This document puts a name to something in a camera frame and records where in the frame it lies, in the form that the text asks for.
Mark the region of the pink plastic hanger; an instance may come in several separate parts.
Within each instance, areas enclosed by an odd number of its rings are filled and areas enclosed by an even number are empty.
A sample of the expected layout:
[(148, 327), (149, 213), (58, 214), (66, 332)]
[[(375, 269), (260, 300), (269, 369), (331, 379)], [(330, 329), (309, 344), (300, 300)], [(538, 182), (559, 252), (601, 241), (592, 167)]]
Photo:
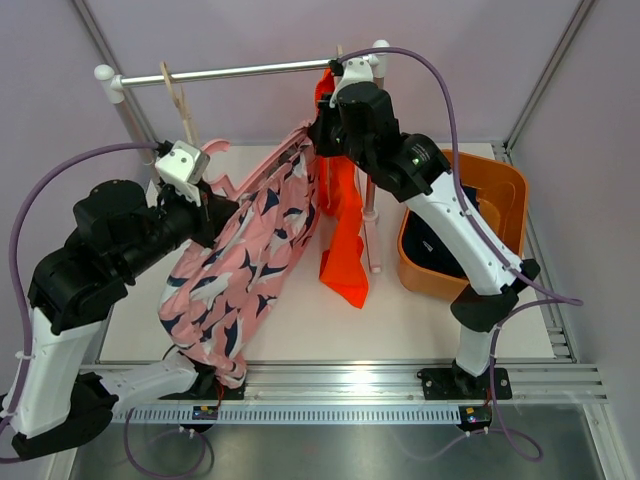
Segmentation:
[(277, 146), (233, 146), (230, 141), (214, 139), (201, 149), (210, 157), (204, 180), (215, 193), (237, 200), (249, 187), (268, 177), (281, 160), (288, 160), (309, 145), (310, 121), (298, 125)]

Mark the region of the pink shark print shorts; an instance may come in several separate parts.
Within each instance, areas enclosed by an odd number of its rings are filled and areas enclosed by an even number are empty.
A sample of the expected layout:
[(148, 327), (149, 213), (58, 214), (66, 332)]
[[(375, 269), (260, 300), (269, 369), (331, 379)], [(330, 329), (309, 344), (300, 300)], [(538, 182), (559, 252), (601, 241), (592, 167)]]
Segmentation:
[(212, 247), (189, 243), (166, 280), (161, 325), (182, 354), (212, 368), (229, 389), (244, 384), (242, 350), (315, 232), (318, 166), (300, 126), (239, 187), (226, 176), (212, 182), (239, 208)]

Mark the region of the cream hanger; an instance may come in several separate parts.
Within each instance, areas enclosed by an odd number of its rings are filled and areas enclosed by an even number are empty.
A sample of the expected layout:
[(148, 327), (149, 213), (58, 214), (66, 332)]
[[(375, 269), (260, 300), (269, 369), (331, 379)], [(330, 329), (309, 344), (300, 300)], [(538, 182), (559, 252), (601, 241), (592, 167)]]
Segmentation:
[(181, 118), (186, 141), (195, 147), (199, 147), (200, 135), (197, 130), (196, 124), (194, 123), (192, 112), (190, 106), (188, 105), (183, 85), (175, 81), (174, 77), (168, 69), (167, 64), (164, 61), (160, 63), (160, 70), (169, 96), (171, 97), (171, 100)]

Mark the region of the navy blue shorts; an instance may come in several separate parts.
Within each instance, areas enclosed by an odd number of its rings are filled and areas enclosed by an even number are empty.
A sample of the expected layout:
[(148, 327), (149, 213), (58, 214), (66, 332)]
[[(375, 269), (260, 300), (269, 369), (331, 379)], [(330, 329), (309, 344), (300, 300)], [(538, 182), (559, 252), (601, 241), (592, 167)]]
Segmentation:
[(404, 202), (406, 223), (400, 233), (401, 251), (416, 266), (481, 283), (493, 281), (494, 253), (472, 220), (480, 219), (470, 201), (459, 203), (451, 176), (437, 181), (434, 190)]

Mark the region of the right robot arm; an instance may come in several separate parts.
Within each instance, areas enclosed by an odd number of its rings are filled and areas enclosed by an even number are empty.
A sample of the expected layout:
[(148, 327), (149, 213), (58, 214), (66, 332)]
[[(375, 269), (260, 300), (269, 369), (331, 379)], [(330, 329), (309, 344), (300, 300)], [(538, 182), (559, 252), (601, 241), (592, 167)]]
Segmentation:
[(523, 260), (494, 233), (469, 202), (451, 163), (423, 134), (400, 130), (390, 95), (371, 81), (323, 93), (310, 128), (316, 152), (346, 157), (373, 183), (425, 222), (456, 259), (469, 282), (450, 311), (460, 340), (448, 378), (464, 397), (488, 386), (491, 342), (520, 293), (536, 278), (536, 261)]

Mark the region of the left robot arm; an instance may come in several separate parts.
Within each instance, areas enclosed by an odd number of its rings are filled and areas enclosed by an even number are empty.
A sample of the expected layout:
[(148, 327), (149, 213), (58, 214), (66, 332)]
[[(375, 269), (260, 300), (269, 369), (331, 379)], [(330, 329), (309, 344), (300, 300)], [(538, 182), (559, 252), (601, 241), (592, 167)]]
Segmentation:
[(29, 287), (34, 337), (25, 383), (2, 398), (19, 460), (80, 447), (114, 416), (155, 399), (220, 397), (212, 368), (180, 353), (121, 378), (80, 371), (92, 339), (137, 277), (188, 240), (213, 246), (239, 208), (205, 182), (196, 192), (193, 203), (165, 185), (150, 206), (139, 184), (112, 180), (74, 205), (75, 230), (39, 262)]

